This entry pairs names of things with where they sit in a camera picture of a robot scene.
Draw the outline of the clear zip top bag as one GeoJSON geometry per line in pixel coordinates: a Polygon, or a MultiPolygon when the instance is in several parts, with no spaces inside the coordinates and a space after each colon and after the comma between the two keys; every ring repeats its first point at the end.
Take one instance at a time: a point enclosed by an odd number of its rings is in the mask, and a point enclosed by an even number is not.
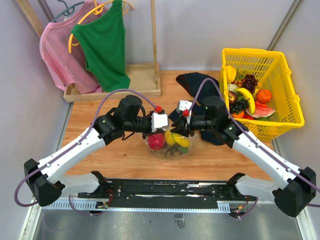
{"type": "Polygon", "coordinates": [[[171,129],[161,129],[144,139],[150,152],[157,158],[173,160],[186,157],[193,153],[192,137],[171,132],[171,129]]]}

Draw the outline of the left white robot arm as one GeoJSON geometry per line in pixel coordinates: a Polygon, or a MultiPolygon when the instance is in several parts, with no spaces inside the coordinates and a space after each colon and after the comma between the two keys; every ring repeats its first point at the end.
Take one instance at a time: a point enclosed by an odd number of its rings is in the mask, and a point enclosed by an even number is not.
{"type": "Polygon", "coordinates": [[[146,114],[142,100],[127,95],[118,106],[97,117],[79,137],[50,156],[24,164],[26,183],[41,207],[61,196],[89,194],[94,198],[106,196],[109,184],[98,171],[85,175],[65,173],[93,152],[117,139],[126,140],[125,132],[153,135],[169,125],[168,115],[159,106],[146,114]]]}

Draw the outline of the red apple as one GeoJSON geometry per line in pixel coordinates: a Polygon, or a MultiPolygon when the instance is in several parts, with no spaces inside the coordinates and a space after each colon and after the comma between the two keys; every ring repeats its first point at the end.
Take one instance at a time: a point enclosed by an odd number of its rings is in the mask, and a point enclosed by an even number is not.
{"type": "Polygon", "coordinates": [[[165,137],[162,133],[156,133],[147,138],[147,145],[152,150],[161,150],[165,145],[165,137]]]}

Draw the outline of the brown longan fruit bunch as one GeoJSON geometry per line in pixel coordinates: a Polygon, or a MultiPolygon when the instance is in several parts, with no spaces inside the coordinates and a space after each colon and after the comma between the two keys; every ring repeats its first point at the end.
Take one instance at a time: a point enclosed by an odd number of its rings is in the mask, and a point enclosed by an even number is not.
{"type": "Polygon", "coordinates": [[[171,146],[167,149],[164,149],[160,153],[160,157],[162,159],[176,159],[178,157],[181,157],[182,155],[188,154],[189,149],[186,147],[181,146],[171,146]]]}

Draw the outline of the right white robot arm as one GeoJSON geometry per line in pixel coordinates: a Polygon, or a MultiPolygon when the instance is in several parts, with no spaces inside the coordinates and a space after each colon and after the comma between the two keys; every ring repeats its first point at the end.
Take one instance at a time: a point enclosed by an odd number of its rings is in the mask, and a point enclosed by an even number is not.
{"type": "Polygon", "coordinates": [[[192,115],[195,104],[180,100],[176,108],[179,118],[172,124],[172,132],[185,137],[193,136],[195,131],[212,132],[221,143],[249,158],[271,177],[271,181],[266,181],[244,173],[235,174],[226,188],[230,199],[253,196],[275,203],[284,214],[297,217],[319,190],[316,172],[310,167],[300,168],[263,144],[229,115],[220,97],[206,97],[204,104],[204,115],[192,115]]]}

